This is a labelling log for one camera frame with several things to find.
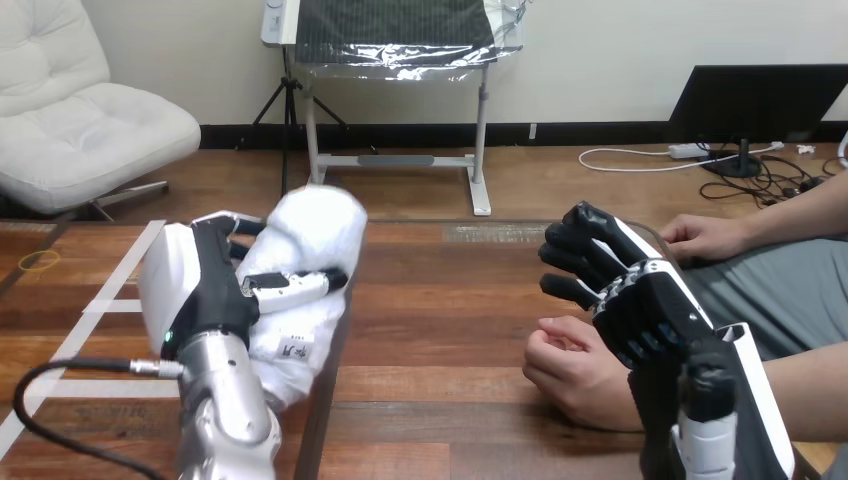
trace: monitor stand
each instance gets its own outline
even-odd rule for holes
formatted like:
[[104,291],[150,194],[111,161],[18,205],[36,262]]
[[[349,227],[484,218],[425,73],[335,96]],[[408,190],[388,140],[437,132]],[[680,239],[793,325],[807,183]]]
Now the monitor stand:
[[[730,178],[750,178],[756,177],[762,172],[762,164],[759,160],[748,154],[748,139],[743,138],[739,141],[739,157],[731,160],[725,160],[718,163],[706,163],[702,165],[704,170]],[[728,152],[718,152],[710,154],[710,158],[722,158]]]

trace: person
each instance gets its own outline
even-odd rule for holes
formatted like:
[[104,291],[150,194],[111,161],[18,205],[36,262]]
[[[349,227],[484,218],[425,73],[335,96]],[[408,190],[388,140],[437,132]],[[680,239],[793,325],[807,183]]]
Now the person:
[[[737,219],[682,215],[661,232],[716,328],[747,322],[789,436],[848,441],[848,172]],[[590,324],[539,320],[524,375],[577,424],[642,429],[628,369]]]

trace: black tripod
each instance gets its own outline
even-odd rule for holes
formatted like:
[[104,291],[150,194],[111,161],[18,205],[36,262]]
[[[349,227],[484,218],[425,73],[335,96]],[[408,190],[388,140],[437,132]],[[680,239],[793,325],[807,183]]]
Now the black tripod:
[[[253,121],[254,129],[259,125],[259,122],[262,120],[262,117],[268,112],[268,109],[271,108],[271,105],[277,100],[277,97],[280,96],[280,93],[283,92],[283,89],[286,91],[286,104],[285,104],[285,121],[283,122],[283,193],[285,195],[288,192],[288,169],[289,169],[289,127],[294,127],[295,133],[300,133],[300,125],[297,123],[297,111],[295,110],[294,104],[294,91],[295,90],[303,90],[303,85],[297,81],[291,73],[291,69],[289,69],[289,57],[288,51],[286,47],[283,47],[283,72],[285,77],[280,79],[280,86],[277,87],[277,90],[271,95],[271,98],[268,100],[268,103],[265,104],[265,107],[262,108],[262,111],[259,112],[259,116],[256,117],[256,120]],[[327,115],[331,116],[333,120],[335,120],[339,124],[339,128],[342,129],[343,132],[347,133],[350,131],[350,127],[344,120],[341,119],[335,112],[330,110],[330,108],[324,104],[318,97],[313,96],[312,99],[315,101],[315,105],[318,105],[321,110],[327,112]],[[371,150],[376,154],[376,149],[372,146]]]

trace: power strip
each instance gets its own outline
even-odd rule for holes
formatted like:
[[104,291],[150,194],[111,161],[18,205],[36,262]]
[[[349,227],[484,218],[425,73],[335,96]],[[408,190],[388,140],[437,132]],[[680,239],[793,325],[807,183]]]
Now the power strip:
[[675,160],[685,160],[687,158],[707,157],[709,152],[704,151],[703,148],[694,143],[684,143],[669,146],[668,155]]

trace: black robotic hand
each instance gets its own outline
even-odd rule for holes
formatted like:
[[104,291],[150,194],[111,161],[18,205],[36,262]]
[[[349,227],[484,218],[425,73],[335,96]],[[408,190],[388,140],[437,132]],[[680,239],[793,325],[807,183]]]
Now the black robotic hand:
[[713,326],[674,266],[619,219],[586,202],[548,227],[542,291],[594,310],[607,347],[630,369],[713,337]]
[[645,478],[791,477],[791,444],[747,325],[714,330],[672,261],[586,202],[545,240],[541,259],[577,278],[546,274],[542,290],[593,311],[632,370]]

